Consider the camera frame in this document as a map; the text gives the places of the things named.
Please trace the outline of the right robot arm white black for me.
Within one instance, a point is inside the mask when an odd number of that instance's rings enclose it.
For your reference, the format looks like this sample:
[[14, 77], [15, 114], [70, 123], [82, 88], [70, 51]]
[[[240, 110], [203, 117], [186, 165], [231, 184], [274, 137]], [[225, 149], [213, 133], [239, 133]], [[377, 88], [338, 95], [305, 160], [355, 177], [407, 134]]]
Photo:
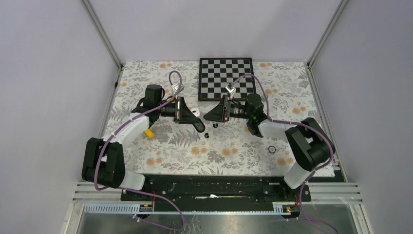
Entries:
[[331, 162], [336, 149], [317, 121], [308, 117], [301, 122], [272, 120], [264, 113], [264, 104], [258, 94], [249, 94], [245, 103], [224, 95], [217, 106], [204, 114], [204, 119], [226, 122], [232, 118], [246, 119], [249, 132], [261, 138], [277, 138], [289, 143], [295, 163], [283, 177], [279, 188], [281, 198], [293, 200], [298, 187], [325, 163]]

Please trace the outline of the white earbud charging case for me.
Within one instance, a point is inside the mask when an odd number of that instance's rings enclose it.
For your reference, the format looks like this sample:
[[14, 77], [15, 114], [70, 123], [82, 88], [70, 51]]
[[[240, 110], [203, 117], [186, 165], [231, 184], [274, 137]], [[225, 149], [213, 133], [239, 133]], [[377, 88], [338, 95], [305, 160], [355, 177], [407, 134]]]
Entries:
[[198, 108], [192, 108], [191, 113], [196, 117], [200, 116], [200, 110]]

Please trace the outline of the black oval earbud case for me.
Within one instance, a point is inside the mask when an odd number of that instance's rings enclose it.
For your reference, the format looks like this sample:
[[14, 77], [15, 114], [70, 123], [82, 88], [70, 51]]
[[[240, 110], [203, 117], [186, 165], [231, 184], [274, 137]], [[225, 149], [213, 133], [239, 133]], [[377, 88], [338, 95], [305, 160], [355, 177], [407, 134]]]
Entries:
[[202, 122], [196, 122], [192, 124], [195, 130], [199, 133], [203, 133], [206, 129], [205, 125]]

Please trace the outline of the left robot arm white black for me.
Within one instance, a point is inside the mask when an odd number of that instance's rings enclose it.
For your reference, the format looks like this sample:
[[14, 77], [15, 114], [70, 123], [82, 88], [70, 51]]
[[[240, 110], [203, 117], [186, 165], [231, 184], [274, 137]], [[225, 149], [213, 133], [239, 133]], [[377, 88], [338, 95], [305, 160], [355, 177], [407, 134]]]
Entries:
[[110, 188], [132, 189], [139, 200], [151, 194], [145, 176], [126, 170], [124, 150], [159, 117], [171, 117], [177, 124], [191, 124], [199, 133], [205, 125], [186, 105], [183, 97], [163, 99], [164, 88], [150, 84], [127, 121], [107, 138], [90, 138], [86, 143], [81, 177]]

